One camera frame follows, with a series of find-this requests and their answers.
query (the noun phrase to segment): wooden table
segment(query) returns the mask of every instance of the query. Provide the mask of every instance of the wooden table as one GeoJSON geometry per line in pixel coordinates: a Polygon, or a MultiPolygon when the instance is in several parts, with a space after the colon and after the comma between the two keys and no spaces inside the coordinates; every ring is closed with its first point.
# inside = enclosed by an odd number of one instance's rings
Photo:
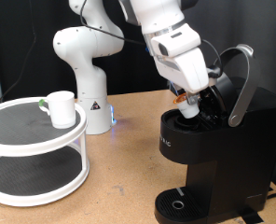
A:
{"type": "MultiPolygon", "coordinates": [[[[174,108],[173,99],[170,91],[108,96],[117,125],[107,133],[87,135],[90,174],[84,184],[47,205],[0,204],[0,224],[158,224],[156,197],[186,183],[186,165],[168,161],[159,152],[160,116],[174,108]]],[[[268,200],[259,215],[276,224],[276,198],[268,200]]],[[[239,217],[224,223],[244,222],[239,217]]]]}

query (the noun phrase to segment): black coffee machine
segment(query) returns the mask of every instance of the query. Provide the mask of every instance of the black coffee machine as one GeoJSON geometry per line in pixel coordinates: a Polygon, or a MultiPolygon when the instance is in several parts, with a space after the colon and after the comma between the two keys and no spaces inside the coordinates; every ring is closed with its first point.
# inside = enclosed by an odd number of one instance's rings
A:
{"type": "Polygon", "coordinates": [[[186,185],[156,199],[160,224],[251,219],[264,208],[276,162],[276,95],[257,88],[259,64],[250,47],[227,49],[222,63],[239,54],[248,64],[246,79],[223,74],[200,93],[194,119],[178,109],[161,117],[160,152],[188,167],[186,185]]]}

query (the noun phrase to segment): robot cable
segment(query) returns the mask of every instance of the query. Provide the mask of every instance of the robot cable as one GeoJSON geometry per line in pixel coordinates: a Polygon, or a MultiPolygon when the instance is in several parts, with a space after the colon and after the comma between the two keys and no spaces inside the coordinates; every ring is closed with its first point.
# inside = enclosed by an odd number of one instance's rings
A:
{"type": "Polygon", "coordinates": [[[216,50],[216,48],[214,47],[214,45],[211,44],[209,41],[207,41],[205,39],[202,39],[201,43],[205,43],[205,44],[209,45],[214,50],[214,53],[216,54],[216,57],[217,57],[217,59],[219,61],[219,64],[220,64],[220,69],[219,69],[218,74],[216,74],[216,73],[210,73],[209,76],[213,77],[213,78],[219,78],[219,77],[221,77],[222,74],[223,74],[223,64],[222,64],[219,52],[216,50]]]}
{"type": "Polygon", "coordinates": [[[113,36],[113,37],[115,37],[115,38],[122,39],[122,40],[124,40],[124,41],[130,42],[130,43],[133,43],[133,44],[138,44],[138,45],[143,45],[143,46],[145,46],[145,43],[143,43],[143,42],[139,42],[139,41],[127,39],[127,38],[121,37],[121,36],[119,36],[119,35],[114,35],[114,34],[111,34],[111,33],[109,33],[109,32],[106,32],[106,31],[104,31],[104,30],[100,30],[100,29],[98,29],[98,28],[95,28],[95,27],[92,27],[92,26],[88,26],[88,25],[84,22],[84,20],[83,20],[83,15],[82,15],[82,13],[83,13],[83,8],[84,8],[85,4],[87,3],[87,1],[88,1],[88,0],[85,0],[85,1],[84,1],[83,5],[82,5],[82,8],[81,8],[81,11],[80,11],[80,19],[81,19],[82,25],[84,25],[84,26],[86,26],[86,27],[88,27],[88,28],[90,28],[90,29],[92,29],[92,30],[96,30],[96,31],[102,32],[102,33],[104,33],[104,34],[111,35],[111,36],[113,36]]]}
{"type": "Polygon", "coordinates": [[[36,43],[36,31],[35,31],[35,25],[34,25],[34,13],[33,13],[33,6],[32,6],[32,1],[29,0],[29,5],[30,5],[30,12],[31,12],[31,16],[32,16],[32,25],[33,25],[33,33],[34,33],[34,41],[33,41],[33,44],[32,46],[29,48],[28,52],[27,52],[27,55],[25,57],[25,60],[24,60],[24,63],[23,63],[23,66],[22,66],[22,69],[21,69],[21,72],[20,72],[20,75],[17,79],[17,81],[11,85],[11,87],[9,87],[7,89],[7,91],[0,97],[0,102],[2,101],[2,99],[15,87],[18,85],[18,83],[20,82],[23,74],[24,74],[24,70],[25,70],[25,66],[27,64],[27,61],[28,61],[28,58],[29,58],[29,55],[30,53],[33,51],[33,48],[35,46],[35,43],[36,43]]]}

